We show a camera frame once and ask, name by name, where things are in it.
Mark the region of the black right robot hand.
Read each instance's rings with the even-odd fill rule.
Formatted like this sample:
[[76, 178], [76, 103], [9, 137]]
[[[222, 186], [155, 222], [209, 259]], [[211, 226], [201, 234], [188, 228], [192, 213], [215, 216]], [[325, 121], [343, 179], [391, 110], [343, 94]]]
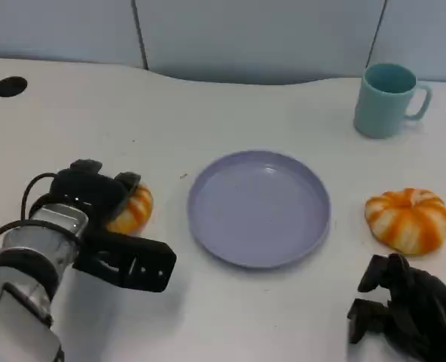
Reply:
[[366, 333], [382, 334], [394, 349], [415, 360], [446, 361], [446, 285], [391, 253], [372, 256], [358, 291], [378, 287], [387, 289], [390, 299], [385, 304], [354, 299], [347, 313], [349, 343], [359, 343]]

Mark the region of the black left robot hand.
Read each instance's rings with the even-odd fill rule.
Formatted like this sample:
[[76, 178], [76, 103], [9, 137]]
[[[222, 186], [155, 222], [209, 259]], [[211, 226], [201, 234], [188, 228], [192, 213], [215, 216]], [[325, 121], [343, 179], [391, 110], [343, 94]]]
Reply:
[[119, 173], [111, 178], [99, 171], [102, 163], [78, 159], [57, 173], [50, 185], [50, 195], [82, 207], [90, 220], [106, 224], [126, 207], [141, 181], [133, 172]]

